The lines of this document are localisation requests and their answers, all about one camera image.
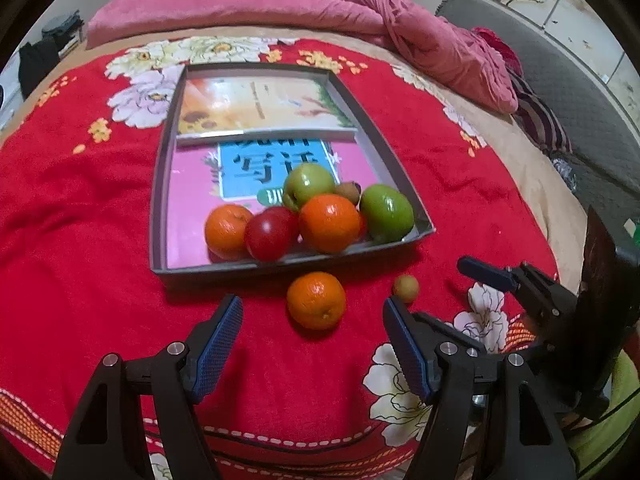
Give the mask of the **red cherry tomato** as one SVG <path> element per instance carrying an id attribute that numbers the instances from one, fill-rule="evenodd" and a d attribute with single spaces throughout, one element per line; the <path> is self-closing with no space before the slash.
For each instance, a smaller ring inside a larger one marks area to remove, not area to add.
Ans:
<path id="1" fill-rule="evenodd" d="M 359 213 L 359 232 L 358 232 L 358 240 L 365 240 L 368 236 L 368 222 L 366 216 L 360 212 Z"/>
<path id="2" fill-rule="evenodd" d="M 291 251 L 298 236 L 297 214 L 277 206 L 267 208 L 250 219 L 244 231 L 244 243 L 252 258 L 272 263 Z"/>

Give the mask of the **light green apple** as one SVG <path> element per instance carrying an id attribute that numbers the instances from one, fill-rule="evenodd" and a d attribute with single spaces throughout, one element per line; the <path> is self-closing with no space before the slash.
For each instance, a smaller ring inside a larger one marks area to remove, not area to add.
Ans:
<path id="1" fill-rule="evenodd" d="M 315 162 L 303 162 L 286 177 L 282 188 L 282 204 L 300 211 L 314 196 L 334 192 L 335 180 L 329 170 Z"/>

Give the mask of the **large orange mandarin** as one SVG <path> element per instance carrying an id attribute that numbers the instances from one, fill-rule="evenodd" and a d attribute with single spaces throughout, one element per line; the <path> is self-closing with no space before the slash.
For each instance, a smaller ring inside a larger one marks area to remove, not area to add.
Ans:
<path id="1" fill-rule="evenodd" d="M 253 217 L 254 214 L 240 205 L 227 204 L 213 209 L 204 226 L 208 250 L 224 260 L 243 258 L 246 254 L 244 232 Z"/>

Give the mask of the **small brown kiwi fruit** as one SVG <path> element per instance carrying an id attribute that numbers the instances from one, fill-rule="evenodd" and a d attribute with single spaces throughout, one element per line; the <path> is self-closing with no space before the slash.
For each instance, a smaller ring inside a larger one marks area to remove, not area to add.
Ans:
<path id="1" fill-rule="evenodd" d="M 418 298 L 420 284 L 411 274 L 398 276 L 393 284 L 393 295 L 399 298 L 404 304 L 412 304 Z"/>

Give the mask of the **grey shallow cardboard box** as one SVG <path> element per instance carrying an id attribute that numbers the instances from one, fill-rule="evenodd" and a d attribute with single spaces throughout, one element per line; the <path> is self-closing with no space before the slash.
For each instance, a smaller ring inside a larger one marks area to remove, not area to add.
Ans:
<path id="1" fill-rule="evenodd" d="M 414 225 L 396 243 L 360 240 L 322 255 L 297 244 L 276 263 L 226 261 L 205 241 L 219 206 L 279 206 L 303 162 L 336 182 L 381 183 L 408 198 Z M 422 240 L 435 227 L 390 144 L 334 73 L 293 64 L 186 66 L 160 136 L 150 208 L 150 268 L 165 281 L 218 280 L 362 257 Z"/>

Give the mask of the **striped pillow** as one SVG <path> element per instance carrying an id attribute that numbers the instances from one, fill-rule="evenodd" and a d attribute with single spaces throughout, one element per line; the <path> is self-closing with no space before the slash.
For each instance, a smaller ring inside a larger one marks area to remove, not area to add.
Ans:
<path id="1" fill-rule="evenodd" d="M 529 140 L 544 154 L 571 153 L 570 138 L 551 107 L 514 70 L 508 69 L 518 97 L 518 109 L 513 118 Z"/>

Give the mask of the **grey padded headboard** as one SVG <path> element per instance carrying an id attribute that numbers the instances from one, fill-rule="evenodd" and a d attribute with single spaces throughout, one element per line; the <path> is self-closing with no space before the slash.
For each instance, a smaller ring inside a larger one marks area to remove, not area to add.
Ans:
<path id="1" fill-rule="evenodd" d="M 635 242 L 639 229 L 639 143 L 601 87 L 567 55 L 517 18 L 482 0 L 442 0 L 436 14 L 466 29 L 486 28 L 514 51 L 515 84 L 548 106 L 562 127 L 538 141 L 586 209 Z"/>

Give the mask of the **pink chinese workbook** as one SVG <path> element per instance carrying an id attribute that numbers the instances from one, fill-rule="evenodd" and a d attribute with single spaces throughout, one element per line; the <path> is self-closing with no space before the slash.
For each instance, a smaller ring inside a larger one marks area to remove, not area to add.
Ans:
<path id="1" fill-rule="evenodd" d="M 172 153 L 166 207 L 166 266 L 208 266 L 219 259 L 208 252 L 204 226 L 209 213 L 224 204 L 258 214 L 282 204 L 288 174 L 315 162 L 338 183 L 362 188 L 383 180 L 355 142 L 321 140 L 241 141 Z"/>

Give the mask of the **red floral blanket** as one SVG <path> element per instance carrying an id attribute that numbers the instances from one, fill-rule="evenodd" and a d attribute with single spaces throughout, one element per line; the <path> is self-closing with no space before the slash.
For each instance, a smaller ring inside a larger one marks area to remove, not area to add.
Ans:
<path id="1" fill-rule="evenodd" d="M 244 318 L 215 392 L 196 412 L 228 479 L 365 479 L 412 455 L 428 411 L 386 344 L 382 307 L 414 275 L 416 308 L 486 330 L 456 268 L 558 270 L 546 234 L 496 152 L 498 117 L 425 90 L 410 70 L 339 41 L 224 41 L 258 62 L 333 70 L 380 128 L 435 223 L 405 248 L 339 264 L 347 308 L 321 338 L 285 309 L 284 272 L 169 289 L 149 265 L 151 186 L 160 126 L 119 118 L 141 107 L 127 76 L 144 53 L 117 51 L 47 84 L 1 149 L 1 432 L 51 472 L 87 382 L 107 352 L 142 358 L 186 336 L 223 296 Z"/>

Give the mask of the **pink quilt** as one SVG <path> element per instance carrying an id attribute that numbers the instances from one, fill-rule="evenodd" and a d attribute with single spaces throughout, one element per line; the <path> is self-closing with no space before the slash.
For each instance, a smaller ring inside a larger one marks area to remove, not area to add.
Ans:
<path id="1" fill-rule="evenodd" d="M 483 38 L 411 0 L 112 0 L 88 25 L 87 46 L 149 32 L 266 25 L 328 30 L 398 53 L 467 99 L 512 114 L 518 98 L 502 56 Z"/>

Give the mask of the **sunflower cover book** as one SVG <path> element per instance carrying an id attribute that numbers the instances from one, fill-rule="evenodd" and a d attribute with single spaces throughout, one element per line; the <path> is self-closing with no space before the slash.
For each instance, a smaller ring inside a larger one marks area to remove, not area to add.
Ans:
<path id="1" fill-rule="evenodd" d="M 286 139 L 346 139 L 357 126 L 321 82 L 302 77 L 192 78 L 182 92 L 180 145 Z"/>

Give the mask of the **black clothes pile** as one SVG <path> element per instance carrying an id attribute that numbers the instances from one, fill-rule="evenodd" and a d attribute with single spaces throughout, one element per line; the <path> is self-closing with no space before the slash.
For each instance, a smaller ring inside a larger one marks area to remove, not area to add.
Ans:
<path id="1" fill-rule="evenodd" d="M 38 87 L 47 74 L 60 62 L 58 47 L 51 37 L 41 39 L 34 44 L 26 42 L 18 50 L 18 82 L 24 100 Z"/>

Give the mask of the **grey stool with clothes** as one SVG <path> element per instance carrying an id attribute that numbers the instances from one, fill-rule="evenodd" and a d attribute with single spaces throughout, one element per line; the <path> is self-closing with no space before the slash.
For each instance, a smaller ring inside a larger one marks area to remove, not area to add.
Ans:
<path id="1" fill-rule="evenodd" d="M 84 25 L 79 10 L 56 16 L 41 29 L 42 40 L 55 47 L 58 56 L 64 58 L 84 39 Z"/>

